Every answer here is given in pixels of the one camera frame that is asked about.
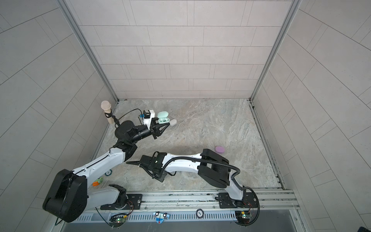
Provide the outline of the green earbud charging case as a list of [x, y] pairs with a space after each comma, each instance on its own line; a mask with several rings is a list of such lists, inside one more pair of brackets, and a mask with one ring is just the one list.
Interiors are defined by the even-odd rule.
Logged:
[[167, 111], [161, 111], [157, 114], [157, 118], [158, 118], [158, 123], [159, 124], [165, 124], [165, 123], [169, 123], [170, 122], [170, 119], [169, 119], [169, 113]]

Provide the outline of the pink earbud charging case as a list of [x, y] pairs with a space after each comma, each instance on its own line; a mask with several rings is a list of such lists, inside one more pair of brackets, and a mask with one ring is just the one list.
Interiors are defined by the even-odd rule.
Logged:
[[223, 154], [226, 151], [225, 148], [222, 146], [215, 146], [214, 150], [216, 153], [219, 153], [219, 154]]

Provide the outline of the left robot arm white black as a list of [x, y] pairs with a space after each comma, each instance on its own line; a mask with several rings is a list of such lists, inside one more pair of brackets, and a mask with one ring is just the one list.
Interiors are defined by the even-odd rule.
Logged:
[[72, 222], [84, 211], [108, 205], [110, 209], [123, 209], [128, 205], [126, 189], [110, 184], [101, 190], [89, 191], [89, 187], [112, 168], [130, 159], [137, 149], [136, 142], [162, 135], [168, 126], [177, 121], [170, 119], [161, 124], [158, 118], [145, 119], [136, 126], [130, 120], [120, 123], [112, 116], [116, 127], [117, 143], [102, 156], [74, 170], [58, 172], [43, 202], [42, 208], [57, 217], [56, 223]]

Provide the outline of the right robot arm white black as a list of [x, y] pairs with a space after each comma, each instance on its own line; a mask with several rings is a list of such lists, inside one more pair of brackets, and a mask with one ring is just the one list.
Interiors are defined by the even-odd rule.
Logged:
[[232, 200], [241, 202], [244, 198], [245, 190], [235, 179], [241, 170], [210, 149], [188, 156], [155, 152], [151, 157], [142, 156], [137, 165], [160, 182], [164, 181], [167, 174], [196, 173], [209, 185], [225, 189]]

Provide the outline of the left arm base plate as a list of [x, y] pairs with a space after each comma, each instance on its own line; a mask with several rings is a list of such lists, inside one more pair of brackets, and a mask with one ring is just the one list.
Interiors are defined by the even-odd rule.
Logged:
[[115, 203], [100, 206], [100, 210], [139, 210], [142, 194], [120, 195]]

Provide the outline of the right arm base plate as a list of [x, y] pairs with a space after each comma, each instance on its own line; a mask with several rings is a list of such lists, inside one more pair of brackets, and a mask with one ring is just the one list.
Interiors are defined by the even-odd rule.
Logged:
[[241, 201], [232, 199], [228, 193], [219, 193], [215, 199], [219, 202], [220, 208], [253, 208], [260, 207], [257, 195], [252, 192], [245, 192]]

